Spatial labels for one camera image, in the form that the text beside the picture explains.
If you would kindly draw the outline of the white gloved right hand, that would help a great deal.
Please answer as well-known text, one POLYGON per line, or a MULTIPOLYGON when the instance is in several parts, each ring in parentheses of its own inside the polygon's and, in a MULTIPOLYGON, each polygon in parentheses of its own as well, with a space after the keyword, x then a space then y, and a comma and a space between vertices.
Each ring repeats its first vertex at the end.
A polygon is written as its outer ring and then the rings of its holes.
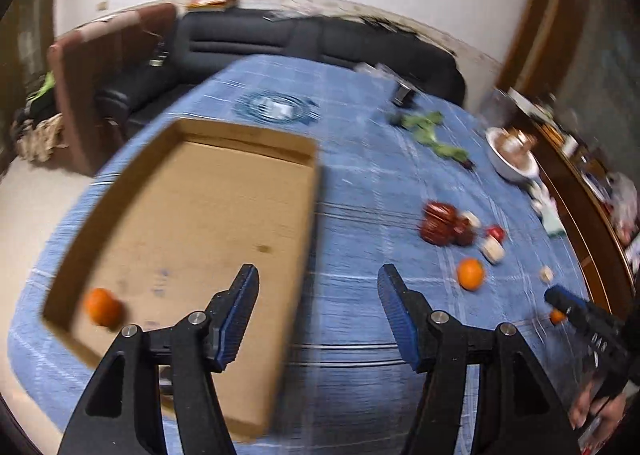
POLYGON ((588 454, 594 454, 611 438, 620 421, 624 418, 627 401, 638 391, 633 383, 627 383, 623 391, 616 397, 602 397, 596 399, 601 386, 601 380, 592 377, 580 388, 577 397, 568 411, 568 419, 573 429, 584 427, 589 416, 596 420, 590 435, 585 439, 582 447, 588 454))

